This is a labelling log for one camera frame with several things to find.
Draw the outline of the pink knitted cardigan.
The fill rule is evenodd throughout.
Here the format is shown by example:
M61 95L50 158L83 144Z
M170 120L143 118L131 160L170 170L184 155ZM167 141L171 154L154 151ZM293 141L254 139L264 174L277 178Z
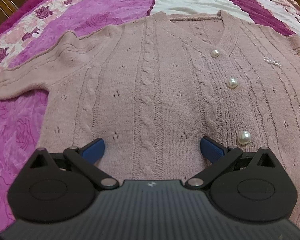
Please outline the pink knitted cardigan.
M0 73L0 100L49 93L38 147L96 138L99 167L118 180L186 180L207 166L200 139L271 148L298 191L300 36L231 16L159 12L49 50Z

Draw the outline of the purple floral bed blanket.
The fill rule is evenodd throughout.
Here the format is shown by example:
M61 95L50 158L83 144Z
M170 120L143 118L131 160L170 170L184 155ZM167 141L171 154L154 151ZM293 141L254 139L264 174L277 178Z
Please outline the purple floral bed blanket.
M68 30L84 36L159 11L218 10L300 36L300 12L282 0L30 0L0 28L0 72L50 48ZM47 92L39 90L0 101L0 231L14 221L7 191L36 146L46 104Z

